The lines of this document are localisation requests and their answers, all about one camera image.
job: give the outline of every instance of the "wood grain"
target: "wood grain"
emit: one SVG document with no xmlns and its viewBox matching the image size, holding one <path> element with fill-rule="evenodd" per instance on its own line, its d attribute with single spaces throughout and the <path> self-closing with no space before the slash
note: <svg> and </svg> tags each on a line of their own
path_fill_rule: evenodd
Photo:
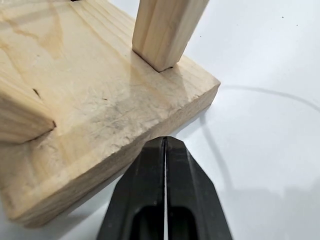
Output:
<svg viewBox="0 0 320 240">
<path fill-rule="evenodd" d="M 37 93 L 0 70 L 0 141 L 21 144 L 54 126 L 49 110 Z"/>
<path fill-rule="evenodd" d="M 155 70 L 176 64 L 209 0 L 140 0 L 132 49 Z"/>
<path fill-rule="evenodd" d="M 134 21 L 108 1 L 0 11 L 1 71 L 37 89 L 57 127 L 0 144 L 7 216 L 38 227 L 213 101 L 219 81 L 186 57 L 157 73 L 131 50 Z"/>
</svg>

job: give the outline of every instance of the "wooden block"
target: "wooden block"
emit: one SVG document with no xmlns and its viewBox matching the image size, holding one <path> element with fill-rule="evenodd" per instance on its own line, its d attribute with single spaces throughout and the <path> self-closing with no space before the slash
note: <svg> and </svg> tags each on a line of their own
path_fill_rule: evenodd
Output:
<svg viewBox="0 0 320 240">
<path fill-rule="evenodd" d="M 0 46 L 11 59 L 0 55 L 1 71 L 37 89 L 57 126 L 0 144 L 0 194 L 12 221 L 45 224 L 213 101 L 218 80 L 186 57 L 157 73 L 131 50 L 133 28 L 105 0 L 0 11 Z"/>
<path fill-rule="evenodd" d="M 0 141 L 24 143 L 52 130 L 54 122 L 37 93 L 0 70 Z"/>
<path fill-rule="evenodd" d="M 155 70 L 176 64 L 209 0 L 140 0 L 132 49 Z"/>
</svg>

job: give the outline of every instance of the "black clamp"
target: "black clamp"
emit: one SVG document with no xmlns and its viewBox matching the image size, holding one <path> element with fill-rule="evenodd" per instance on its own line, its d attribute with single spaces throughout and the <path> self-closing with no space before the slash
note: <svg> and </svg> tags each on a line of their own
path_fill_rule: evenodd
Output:
<svg viewBox="0 0 320 240">
<path fill-rule="evenodd" d="M 117 183 L 97 240 L 232 240 L 213 183 L 173 137 L 147 142 Z"/>
</svg>

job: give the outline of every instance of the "white table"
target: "white table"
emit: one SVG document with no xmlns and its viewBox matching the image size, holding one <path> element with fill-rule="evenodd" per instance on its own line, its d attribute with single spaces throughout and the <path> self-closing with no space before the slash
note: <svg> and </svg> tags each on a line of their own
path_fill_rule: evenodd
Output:
<svg viewBox="0 0 320 240">
<path fill-rule="evenodd" d="M 138 0 L 112 0 L 135 16 Z M 234 240 L 320 239 L 320 1 L 211 0 L 185 54 L 222 85 L 173 136 L 213 181 Z M 94 240 L 116 182 L 41 229 L 1 240 Z"/>
</svg>

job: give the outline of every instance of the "wooden furniture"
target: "wooden furniture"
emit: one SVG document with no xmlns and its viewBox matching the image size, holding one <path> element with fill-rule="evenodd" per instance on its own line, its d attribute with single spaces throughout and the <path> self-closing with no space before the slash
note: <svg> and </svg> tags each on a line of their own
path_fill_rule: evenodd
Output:
<svg viewBox="0 0 320 240">
<path fill-rule="evenodd" d="M 44 119 L 56 124 L 34 140 L 0 143 L 0 195 L 9 219 L 42 226 L 130 164 L 147 140 L 169 134 L 211 104 L 219 81 L 180 59 L 205 7 L 196 2 L 140 3 L 133 49 L 158 71 L 173 67 L 161 73 L 131 50 L 134 21 L 108 1 L 0 6 L 1 79 L 19 79 L 23 94 L 38 103 L 39 113 L 46 106 Z M 147 3 L 155 4 L 151 16 Z M 161 16 L 159 4 L 174 3 L 179 10 Z M 154 21 L 144 25 L 152 15 L 163 21 L 158 30 L 151 28 Z M 155 55 L 153 41 L 164 46 Z M 36 89 L 44 105 L 25 86 Z"/>
</svg>

